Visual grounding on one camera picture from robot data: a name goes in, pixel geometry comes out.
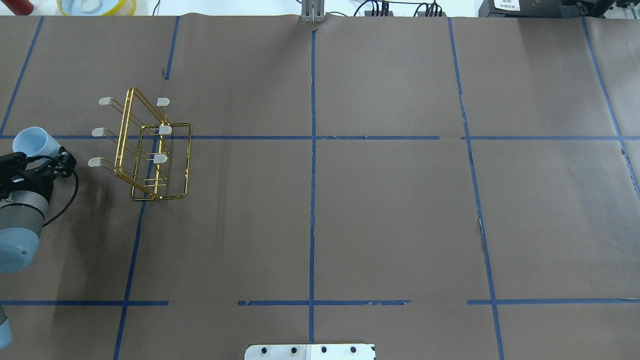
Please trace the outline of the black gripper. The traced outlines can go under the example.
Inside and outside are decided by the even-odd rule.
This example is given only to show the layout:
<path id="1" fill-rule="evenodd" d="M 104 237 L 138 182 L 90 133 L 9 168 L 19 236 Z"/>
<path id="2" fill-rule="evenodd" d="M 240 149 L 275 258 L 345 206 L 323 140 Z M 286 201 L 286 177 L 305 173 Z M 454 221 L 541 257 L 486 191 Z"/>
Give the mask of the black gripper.
<path id="1" fill-rule="evenodd" d="M 54 155 L 27 156 L 14 152 L 0 157 L 0 198 L 7 199 L 16 191 L 29 191 L 50 201 L 54 180 L 75 174 L 77 160 L 60 146 Z"/>

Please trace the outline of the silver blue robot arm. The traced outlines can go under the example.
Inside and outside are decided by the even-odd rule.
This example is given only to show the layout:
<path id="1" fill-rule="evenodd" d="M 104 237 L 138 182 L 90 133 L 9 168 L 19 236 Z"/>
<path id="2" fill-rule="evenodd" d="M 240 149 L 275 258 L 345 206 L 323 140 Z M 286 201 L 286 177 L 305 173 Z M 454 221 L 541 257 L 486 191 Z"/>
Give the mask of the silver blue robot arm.
<path id="1" fill-rule="evenodd" d="M 25 269 L 34 260 L 40 246 L 44 227 L 59 218 L 77 196 L 58 214 L 46 220 L 46 214 L 57 178 L 74 177 L 77 161 L 71 153 L 59 146 L 45 153 L 29 155 L 16 151 L 1 157 L 1 209 L 0 209 L 0 272 L 13 274 Z"/>

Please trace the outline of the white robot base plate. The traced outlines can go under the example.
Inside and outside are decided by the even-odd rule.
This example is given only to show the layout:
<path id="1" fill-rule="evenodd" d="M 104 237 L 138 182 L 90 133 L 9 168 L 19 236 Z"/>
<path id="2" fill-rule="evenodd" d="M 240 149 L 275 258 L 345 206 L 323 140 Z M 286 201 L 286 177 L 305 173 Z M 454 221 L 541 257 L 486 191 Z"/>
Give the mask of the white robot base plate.
<path id="1" fill-rule="evenodd" d="M 254 344 L 247 347 L 245 360 L 375 360 L 374 344 Z"/>

